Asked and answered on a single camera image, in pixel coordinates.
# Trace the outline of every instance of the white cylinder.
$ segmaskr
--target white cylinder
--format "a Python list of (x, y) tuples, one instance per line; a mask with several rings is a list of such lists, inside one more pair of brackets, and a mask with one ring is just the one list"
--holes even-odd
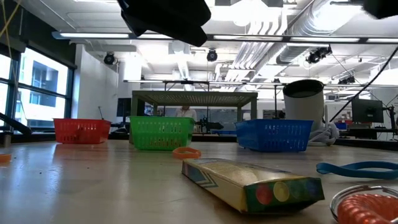
[(292, 82), (283, 89), (286, 119), (312, 120), (312, 130), (322, 128), (323, 83), (316, 80)]

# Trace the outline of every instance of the cardboard box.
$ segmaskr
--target cardboard box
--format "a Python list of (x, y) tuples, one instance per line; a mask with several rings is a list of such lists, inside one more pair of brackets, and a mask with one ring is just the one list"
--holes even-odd
[(241, 213), (294, 213), (325, 199), (319, 178), (226, 159), (185, 159), (182, 174)]

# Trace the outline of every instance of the plastic basket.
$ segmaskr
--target plastic basket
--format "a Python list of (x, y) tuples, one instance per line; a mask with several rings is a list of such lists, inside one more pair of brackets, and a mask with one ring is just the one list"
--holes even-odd
[(301, 152), (307, 149), (313, 121), (255, 119), (235, 123), (238, 143), (261, 152)]
[(99, 144), (109, 136), (111, 123), (97, 119), (54, 119), (55, 139), (64, 144)]
[(191, 143), (192, 118), (131, 116), (134, 146), (141, 150), (168, 150)]

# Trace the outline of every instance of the orange object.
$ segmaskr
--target orange object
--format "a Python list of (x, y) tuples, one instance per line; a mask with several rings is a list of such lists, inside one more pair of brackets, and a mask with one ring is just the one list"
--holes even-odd
[(0, 162), (11, 161), (11, 154), (0, 154)]
[(111, 123), (95, 119), (54, 119), (55, 139), (67, 144), (99, 144), (108, 140)]
[(173, 150), (173, 157), (176, 159), (199, 159), (201, 152), (191, 147), (178, 147)]
[[(353, 195), (356, 192), (369, 190), (382, 190), (393, 196), (378, 194)], [(396, 190), (388, 189), (387, 187), (355, 186), (343, 190), (334, 196), (330, 208), (334, 218), (340, 224), (396, 223), (398, 220), (397, 194), (398, 192)]]

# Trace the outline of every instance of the red basket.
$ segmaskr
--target red basket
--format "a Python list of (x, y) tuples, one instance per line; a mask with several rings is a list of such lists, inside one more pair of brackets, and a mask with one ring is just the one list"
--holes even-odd
[(97, 119), (54, 119), (55, 139), (66, 144), (99, 144), (109, 136), (111, 123)]

